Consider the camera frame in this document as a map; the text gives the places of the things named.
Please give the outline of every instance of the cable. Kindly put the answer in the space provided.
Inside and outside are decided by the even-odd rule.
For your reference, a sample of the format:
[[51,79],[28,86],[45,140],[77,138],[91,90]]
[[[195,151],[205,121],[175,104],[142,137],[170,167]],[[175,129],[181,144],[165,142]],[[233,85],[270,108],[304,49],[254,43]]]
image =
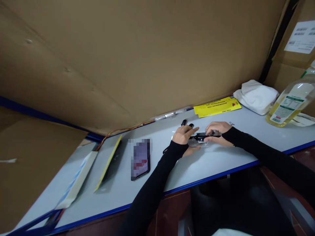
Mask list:
[[95,151],[98,151],[101,146],[103,145],[104,141],[112,134],[112,133],[115,133],[115,132],[119,132],[119,131],[130,131],[130,130],[133,130],[133,129],[136,129],[136,128],[139,128],[143,125],[147,125],[147,124],[150,124],[150,123],[153,123],[154,121],[148,121],[148,122],[144,122],[142,123],[141,125],[139,126],[136,126],[136,127],[133,127],[133,128],[128,128],[128,129],[117,129],[117,130],[113,130],[113,131],[110,131],[106,136],[105,138],[101,141],[101,143],[99,144],[99,146],[97,147],[97,149]]

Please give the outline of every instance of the person's left hand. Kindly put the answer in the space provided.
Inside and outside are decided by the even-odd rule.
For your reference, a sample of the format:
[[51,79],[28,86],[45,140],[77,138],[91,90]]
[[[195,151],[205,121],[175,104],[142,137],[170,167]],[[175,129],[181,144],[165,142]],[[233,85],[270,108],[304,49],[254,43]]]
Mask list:
[[192,136],[198,129],[199,127],[192,128],[188,125],[181,126],[176,130],[172,141],[182,145],[187,144],[190,136]]
[[[198,129],[199,127],[192,128],[188,125],[181,126],[173,135],[172,141],[178,144],[187,144],[190,136],[192,136]],[[189,156],[199,149],[199,147],[188,147],[188,149],[184,152],[183,157]]]

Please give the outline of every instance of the plastic bottle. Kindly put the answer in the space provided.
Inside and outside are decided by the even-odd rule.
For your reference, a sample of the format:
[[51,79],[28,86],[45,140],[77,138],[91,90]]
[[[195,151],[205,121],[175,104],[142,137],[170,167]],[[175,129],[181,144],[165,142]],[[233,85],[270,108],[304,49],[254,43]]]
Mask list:
[[266,122],[284,127],[315,98],[315,60],[301,79],[290,83],[266,116]]

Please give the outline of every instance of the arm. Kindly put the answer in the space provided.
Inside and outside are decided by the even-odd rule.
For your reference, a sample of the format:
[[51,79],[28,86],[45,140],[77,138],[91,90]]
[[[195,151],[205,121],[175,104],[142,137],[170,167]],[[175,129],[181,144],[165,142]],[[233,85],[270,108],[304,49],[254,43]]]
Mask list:
[[210,130],[217,129],[220,131],[220,129],[223,129],[221,131],[222,139],[219,140],[221,144],[222,140],[224,140],[253,154],[263,165],[300,193],[315,208],[314,191],[309,185],[315,183],[315,173],[312,170],[290,156],[260,142],[253,136],[237,130],[226,122],[214,123],[216,123],[216,126],[218,125],[217,123],[220,123],[219,125],[225,123],[224,128],[214,127],[210,124]]
[[[178,133],[179,129],[184,132],[183,135]],[[125,236],[146,234],[147,228],[149,227],[149,224],[163,196],[163,190],[167,178],[176,162],[188,149],[188,138],[197,130],[198,127],[195,129],[192,129],[189,126],[182,126],[178,128],[167,151],[162,156],[155,170],[134,199],[123,224],[119,229],[118,235]]]

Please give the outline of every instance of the cardboard wall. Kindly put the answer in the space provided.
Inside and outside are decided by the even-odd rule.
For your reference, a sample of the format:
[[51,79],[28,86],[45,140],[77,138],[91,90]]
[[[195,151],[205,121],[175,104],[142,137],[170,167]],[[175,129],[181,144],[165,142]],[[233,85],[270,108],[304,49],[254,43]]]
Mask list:
[[13,230],[87,132],[0,107],[0,233]]
[[[285,31],[276,55],[273,58],[265,85],[275,88],[281,93],[289,83],[300,79],[304,71],[315,60],[315,49],[311,53],[297,53],[284,51],[287,42],[297,22],[315,20],[315,1],[300,0],[291,21]],[[315,101],[311,102],[303,111],[315,117]]]
[[258,79],[284,3],[1,0],[0,95],[98,133],[221,98]]

